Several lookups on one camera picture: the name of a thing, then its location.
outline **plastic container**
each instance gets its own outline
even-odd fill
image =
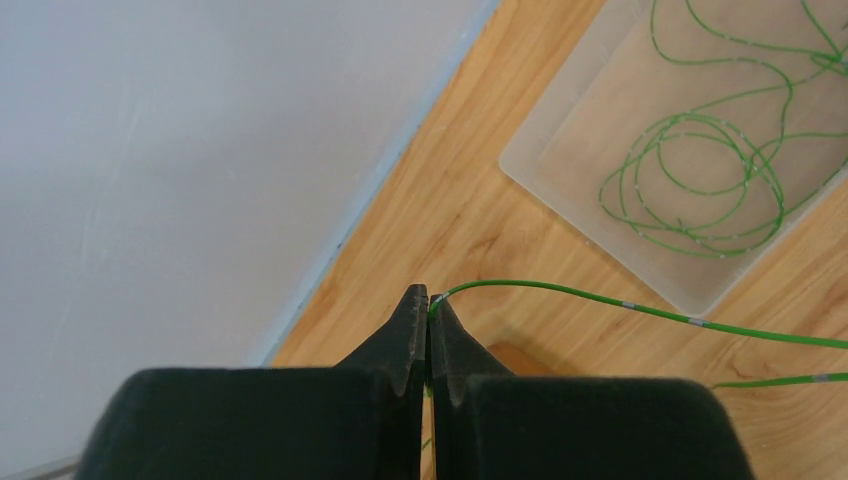
[[[829,14],[839,2],[812,13],[846,45],[844,16]],[[677,309],[702,317],[845,179],[839,69],[848,62],[828,56],[798,2],[691,6],[608,2],[500,164]],[[675,63],[652,38],[672,59],[723,60]],[[787,88],[778,72],[806,80]],[[758,89],[769,90],[727,100]],[[726,100],[698,108],[717,99]]]

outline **wooden floor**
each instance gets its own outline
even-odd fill
[[[670,308],[497,165],[601,4],[504,0],[275,365],[337,362],[388,318],[410,283],[432,294],[475,279],[534,279]],[[848,371],[838,350],[731,337],[558,293],[487,287],[450,301],[484,345],[512,345],[560,373],[710,384]],[[848,338],[848,183],[708,318]],[[848,478],[848,385],[718,396],[760,478]]]

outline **green wire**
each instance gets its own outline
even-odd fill
[[[848,132],[786,132],[788,111],[794,101],[796,87],[811,82],[828,72],[848,77],[848,63],[843,60],[846,52],[848,52],[848,45],[841,50],[839,49],[833,38],[831,38],[827,31],[821,26],[818,18],[816,18],[813,12],[809,9],[806,0],[801,1],[804,13],[812,26],[815,27],[828,44],[830,51],[771,45],[729,35],[707,24],[692,7],[691,0],[686,0],[686,7],[692,18],[704,31],[709,34],[722,38],[726,41],[747,45],[749,47],[783,52],[792,55],[804,55],[808,57],[811,63],[818,66],[819,69],[805,78],[792,80],[789,75],[777,66],[756,58],[744,56],[696,60],[675,58],[666,53],[657,40],[657,3],[658,0],[654,0],[651,7],[651,42],[657,54],[667,62],[690,67],[748,63],[764,68],[775,74],[775,76],[779,79],[779,83],[770,87],[756,88],[722,97],[706,104],[693,107],[686,112],[670,115],[658,120],[648,127],[648,129],[633,142],[621,167],[613,171],[606,179],[604,179],[601,189],[598,192],[598,200],[601,204],[601,208],[609,216],[617,221],[629,225],[630,228],[641,237],[664,248],[678,253],[706,258],[726,258],[735,255],[743,255],[767,243],[775,235],[777,235],[788,215],[804,205],[822,188],[829,184],[831,180],[839,174],[839,172],[848,166],[848,156],[846,156],[844,161],[841,162],[841,164],[837,166],[837,168],[828,175],[821,184],[792,205],[786,204],[780,179],[772,167],[774,159],[780,153],[783,146],[790,141],[802,138],[848,138]],[[751,97],[754,95],[781,90],[785,92],[786,97],[781,108],[778,136],[759,145],[753,142],[745,135],[741,128],[733,123],[705,113],[705,111],[710,107],[714,107],[719,104],[732,102],[744,97]],[[692,131],[690,128],[687,128],[693,125],[700,126],[701,129],[706,129],[707,132]],[[740,180],[729,187],[707,191],[686,185],[683,181],[677,178],[667,167],[667,158],[664,156],[663,145],[670,141],[682,141],[683,139],[689,138],[713,141],[729,148],[740,162]],[[734,201],[731,202],[731,206],[727,208],[727,210],[718,214],[717,218],[705,223],[686,225],[680,218],[676,218],[674,220],[663,219],[653,208],[651,208],[645,200],[642,190],[639,188],[642,164],[651,155],[656,158],[663,174],[684,192],[701,197],[730,195],[733,196],[731,198],[733,198]],[[626,177],[632,182],[633,192],[639,201],[639,206],[651,219],[650,221],[637,221],[631,215],[631,213],[633,213],[631,212],[633,207],[628,207],[625,203],[625,192],[628,190],[625,185]],[[739,213],[745,200],[748,198],[749,188],[751,188],[754,182],[762,182],[770,190],[771,196],[774,198],[774,205],[776,209],[774,217],[760,223],[759,225],[747,228],[744,231],[710,234],[708,230],[713,229],[713,231],[715,231],[718,227],[726,226],[731,218]],[[615,192],[613,195],[618,197],[617,209],[613,209],[605,201],[605,194],[608,189],[613,189]],[[660,232],[664,233],[666,236],[670,232],[676,236],[683,237],[684,242],[680,244],[669,243],[669,240],[656,236],[656,233]]]
[[[836,340],[830,338],[820,338],[820,337],[805,337],[801,335],[789,335],[785,333],[774,333],[774,332],[765,332],[762,330],[753,330],[750,328],[742,328],[742,327],[734,327],[732,325],[724,325],[721,323],[708,322],[706,320],[687,317],[685,315],[681,315],[678,313],[666,312],[664,310],[659,310],[657,308],[646,307],[643,305],[638,305],[632,302],[625,302],[623,300],[618,300],[616,298],[605,297],[603,295],[597,295],[594,293],[585,292],[583,290],[578,290],[576,288],[566,287],[564,285],[558,285],[555,283],[546,283],[546,282],[537,282],[533,280],[508,280],[508,279],[492,279],[492,280],[478,280],[475,282],[463,283],[461,285],[457,285],[445,293],[437,296],[433,303],[430,304],[430,309],[427,312],[427,317],[429,319],[433,319],[436,315],[436,311],[438,310],[439,304],[442,300],[450,297],[451,295],[461,292],[463,290],[468,290],[469,288],[476,287],[486,287],[486,286],[511,286],[511,287],[530,287],[530,288],[541,288],[544,290],[553,290],[555,292],[567,293],[569,295],[574,295],[577,297],[585,298],[588,300],[592,300],[599,303],[605,303],[607,305],[613,305],[615,307],[626,308],[628,310],[635,310],[641,313],[647,313],[648,315],[653,315],[655,317],[666,318],[669,320],[674,320],[675,322],[685,323],[687,325],[694,325],[702,328],[706,328],[707,330],[715,330],[718,332],[732,333],[734,335],[742,335],[746,337],[760,338],[763,340],[773,340],[776,342],[784,342],[784,343],[795,343],[800,345],[814,345],[819,347],[829,347],[829,348],[838,348],[841,350],[848,350],[848,341],[845,340]],[[776,385],[794,385],[794,384],[802,384],[802,383],[825,383],[825,382],[843,382],[848,380],[848,373],[831,373],[831,374],[821,374],[821,375],[806,375],[800,377],[785,377],[785,378],[775,378],[771,380],[761,380],[761,381],[753,381],[753,382],[724,382],[714,385],[714,388],[754,388],[754,387],[767,387],[767,386],[776,386]]]
[[[770,378],[768,380],[755,380],[751,382],[722,382],[713,385],[713,388],[761,388],[780,387],[784,385],[802,385],[805,383],[829,383],[848,381],[848,372],[823,373],[821,375],[799,375],[797,377]]]

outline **clear plastic tray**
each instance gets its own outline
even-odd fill
[[[607,2],[501,167],[704,316],[846,177],[842,1]]]

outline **coiled green wire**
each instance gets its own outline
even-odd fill
[[[729,42],[747,45],[749,47],[783,52],[787,54],[804,55],[810,62],[817,65],[819,68],[806,78],[792,80],[789,78],[789,75],[777,66],[751,57],[737,56],[698,60],[675,58],[666,53],[657,40],[657,4],[658,0],[654,0],[651,7],[651,42],[653,43],[654,50],[664,60],[675,65],[683,66],[748,63],[774,73],[778,78],[779,83],[770,87],[757,88],[719,98],[718,100],[693,107],[685,112],[670,115],[658,120],[648,127],[647,130],[645,130],[645,132],[633,142],[624,159],[624,163],[604,180],[598,193],[598,200],[601,204],[601,208],[603,208],[609,216],[629,225],[633,231],[643,238],[646,238],[664,248],[687,255],[707,258],[726,258],[745,254],[752,249],[765,244],[777,235],[781,225],[783,225],[789,214],[797,210],[810,198],[815,196],[822,188],[830,183],[830,181],[833,180],[833,178],[836,177],[836,175],[842,171],[846,165],[848,165],[848,156],[846,156],[844,161],[836,168],[835,171],[833,171],[820,185],[814,188],[805,197],[798,200],[794,205],[786,204],[780,179],[778,178],[775,170],[772,168],[772,161],[775,157],[777,157],[787,142],[802,138],[848,137],[848,132],[786,132],[787,113],[795,98],[796,87],[808,83],[825,73],[848,77],[848,61],[846,61],[848,46],[840,49],[836,45],[833,38],[827,33],[827,31],[825,31],[816,16],[809,9],[806,0],[801,1],[804,13],[810,23],[812,23],[819,34],[827,42],[830,47],[829,51],[822,52],[805,48],[771,45],[729,35],[707,24],[692,7],[691,0],[686,0],[686,7],[692,18],[704,31],[709,34],[723,38]],[[780,112],[778,135],[776,138],[767,140],[760,145],[754,143],[738,126],[733,123],[706,113],[710,107],[714,107],[719,104],[732,102],[744,97],[751,97],[754,95],[761,95],[776,91],[784,91],[786,93],[786,98],[783,101]],[[707,133],[698,130],[693,131],[691,130],[692,126],[705,130]],[[681,141],[682,139],[689,138],[709,140],[729,148],[733,152],[734,157],[738,158],[741,164],[741,176],[739,181],[728,187],[714,190],[701,190],[690,185],[686,185],[682,180],[676,177],[667,166],[668,162],[663,153],[663,144],[670,141]],[[655,157],[663,174],[681,190],[704,198],[733,195],[734,197],[731,198],[735,198],[735,200],[732,206],[723,213],[717,215],[718,218],[701,224],[686,225],[680,218],[674,220],[662,218],[653,208],[651,208],[651,205],[646,201],[642,190],[639,188],[642,164],[646,161],[649,155],[653,155],[653,157]],[[633,192],[640,203],[641,209],[648,215],[650,220],[637,221],[631,215],[634,213],[633,206],[628,207],[625,203],[625,193],[627,190],[625,186],[626,176],[632,179],[633,184],[630,188],[633,189]],[[754,182],[763,182],[770,190],[771,195],[774,198],[774,206],[776,209],[774,217],[757,225],[748,227],[742,231],[730,234],[711,234],[711,229],[715,229],[722,224],[726,225],[731,217],[740,211],[743,203],[748,197],[749,188],[754,184]],[[604,200],[607,189],[613,189],[613,195],[618,197],[617,209],[610,207]],[[665,237],[656,236],[659,232],[664,232],[666,236],[668,233],[675,234],[676,236],[682,236],[686,243],[669,243],[669,240],[665,239]]]
[[[597,295],[594,293],[585,292],[583,290],[578,290],[576,288],[566,287],[564,285],[557,285],[555,283],[546,283],[546,282],[536,282],[532,280],[506,280],[506,279],[492,279],[492,280],[478,280],[475,282],[463,283],[462,285],[457,285],[445,293],[437,296],[433,303],[430,304],[430,309],[427,312],[428,318],[432,319],[436,315],[436,311],[438,310],[439,303],[442,300],[450,297],[451,295],[461,292],[463,290],[468,290],[469,288],[476,287],[485,287],[485,286],[511,286],[511,287],[530,287],[530,288],[541,288],[544,290],[553,290],[556,292],[567,293],[569,295],[574,295],[576,297],[585,298],[588,300],[592,300],[599,303],[605,303],[607,305],[613,305],[616,307],[626,308],[628,310],[635,310],[637,312],[647,313],[648,315],[653,315],[655,317],[666,318],[669,320],[674,320],[675,322],[685,323],[687,325],[694,325],[702,328],[706,328],[708,330],[715,330],[718,332],[731,333],[734,335],[742,335],[745,337],[753,337],[759,338],[763,340],[773,340],[776,342],[784,342],[784,343],[795,343],[800,345],[814,345],[819,347],[828,347],[828,348],[838,348],[841,350],[848,350],[848,341],[846,340],[836,340],[831,338],[820,338],[820,337],[805,337],[801,335],[789,335],[785,333],[774,333],[774,332],[765,332],[762,330],[754,330],[750,328],[742,328],[742,327],[734,327],[732,325],[724,325],[721,323],[713,323],[708,322],[706,320],[687,317],[685,315],[681,315],[679,313],[671,313],[666,312],[664,310],[659,310],[657,308],[646,307],[644,305],[638,305],[631,302],[625,302],[623,300],[618,300],[616,298],[605,297],[603,295]],[[825,373],[819,375],[804,375],[804,376],[796,376],[796,377],[781,377],[781,378],[773,378],[769,380],[757,380],[751,382],[722,382],[713,385],[713,388],[755,388],[755,387],[772,387],[779,385],[797,385],[804,383],[827,383],[827,382],[844,382],[848,381],[848,372],[844,373]]]

